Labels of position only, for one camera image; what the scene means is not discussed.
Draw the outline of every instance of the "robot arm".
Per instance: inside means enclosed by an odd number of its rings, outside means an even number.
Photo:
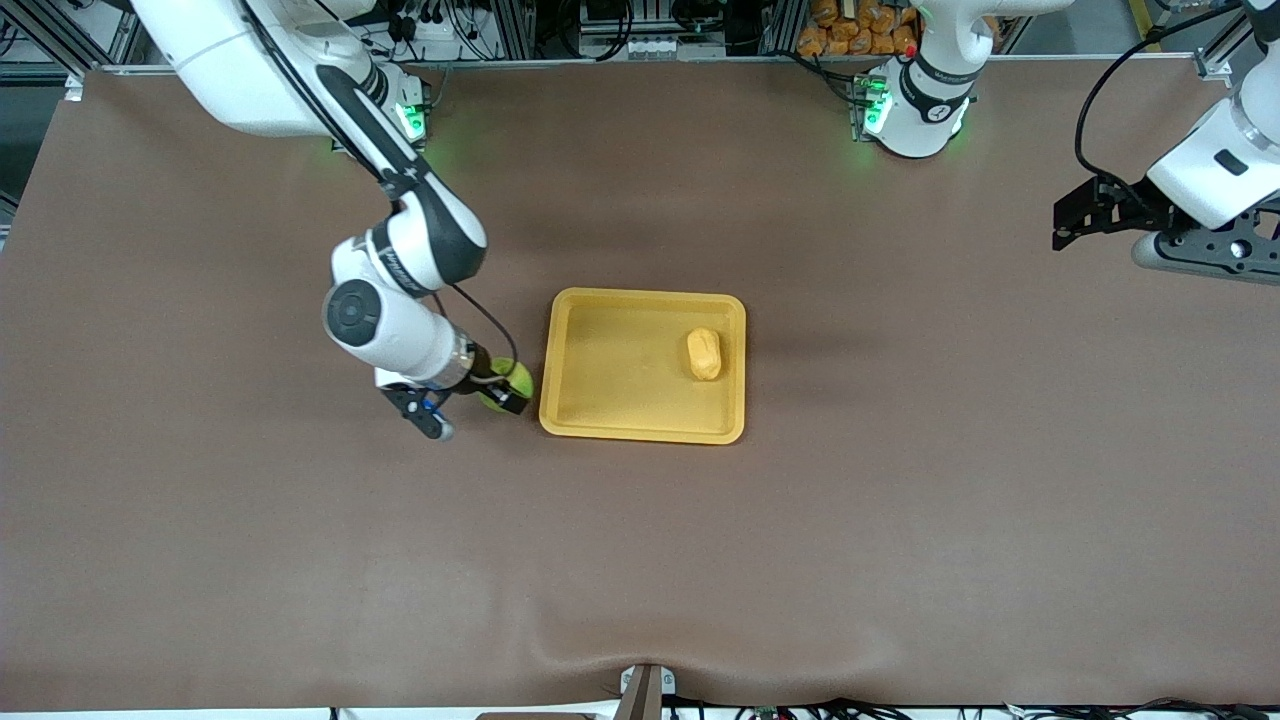
[[[911,0],[924,17],[916,55],[892,58],[872,74],[884,76],[888,99],[867,135],[904,158],[942,150],[969,108],[969,91],[991,56],[986,15],[1039,15],[1074,0]]]
[[[1130,195],[1094,177],[1053,206],[1053,249],[1078,237],[1146,229],[1133,249],[1144,268],[1280,284],[1280,238],[1257,232],[1280,214],[1280,1],[1245,0],[1268,51],[1235,92],[1160,158]]]
[[[360,0],[326,5],[362,9]],[[324,323],[374,365],[401,413],[448,438],[439,405],[451,393],[522,411],[526,398],[488,352],[420,302],[472,277],[488,247],[479,219],[410,142],[422,135],[421,81],[372,63],[349,28],[308,0],[134,0],[134,9],[220,122],[264,136],[330,135],[378,179],[393,213],[334,249]]]

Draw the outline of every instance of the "brown table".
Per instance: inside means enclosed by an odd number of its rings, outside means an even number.
[[[475,293],[535,373],[564,287],[736,295],[723,448],[463,402],[425,441],[320,325],[374,183],[91,77],[0,256],[0,707],[561,702],[637,660],[724,702],[1280,701],[1280,291],[1048,250],[1102,67],[993,64],[927,161],[790,65],[457,74]],[[1135,61],[1091,154],[1138,177],[1219,92]]]

